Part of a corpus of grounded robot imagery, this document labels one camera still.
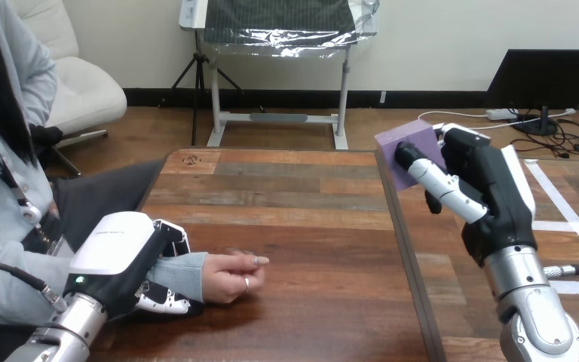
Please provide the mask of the person's hand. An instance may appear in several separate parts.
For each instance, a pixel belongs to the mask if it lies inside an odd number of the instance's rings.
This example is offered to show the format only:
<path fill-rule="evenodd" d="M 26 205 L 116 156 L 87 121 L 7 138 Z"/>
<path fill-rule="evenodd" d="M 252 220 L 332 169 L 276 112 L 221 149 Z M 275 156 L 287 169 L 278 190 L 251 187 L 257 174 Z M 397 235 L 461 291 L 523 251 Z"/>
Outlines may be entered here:
<path fill-rule="evenodd" d="M 270 260 L 250 251 L 230 248 L 226 253 L 208 253 L 202 268 L 202 297 L 206 304 L 229 304 L 255 293 L 265 284 Z"/>

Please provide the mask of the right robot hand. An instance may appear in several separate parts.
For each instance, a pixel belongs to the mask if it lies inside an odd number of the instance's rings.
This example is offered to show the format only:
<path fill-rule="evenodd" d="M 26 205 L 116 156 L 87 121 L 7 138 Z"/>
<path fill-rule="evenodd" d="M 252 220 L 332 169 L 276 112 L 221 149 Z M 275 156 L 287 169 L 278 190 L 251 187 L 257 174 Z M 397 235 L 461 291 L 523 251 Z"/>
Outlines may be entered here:
<path fill-rule="evenodd" d="M 432 139 L 443 166 L 407 140 L 396 145 L 394 161 L 422 185 L 432 214 L 449 208 L 464 220 L 461 237 L 476 264 L 506 247 L 536 248 L 535 204 L 513 147 L 496 148 L 456 124 L 434 130 Z"/>

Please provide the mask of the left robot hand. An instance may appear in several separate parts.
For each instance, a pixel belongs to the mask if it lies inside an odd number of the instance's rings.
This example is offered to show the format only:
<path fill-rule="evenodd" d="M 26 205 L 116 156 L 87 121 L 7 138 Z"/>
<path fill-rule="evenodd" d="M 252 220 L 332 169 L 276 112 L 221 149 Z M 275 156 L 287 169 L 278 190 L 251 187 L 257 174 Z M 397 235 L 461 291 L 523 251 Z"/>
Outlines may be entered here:
<path fill-rule="evenodd" d="M 133 211 L 104 216 L 72 257 L 64 295 L 94 299 L 110 319 L 136 309 L 199 315 L 200 302 L 146 278 L 159 258 L 189 252 L 185 230 L 171 222 Z"/>

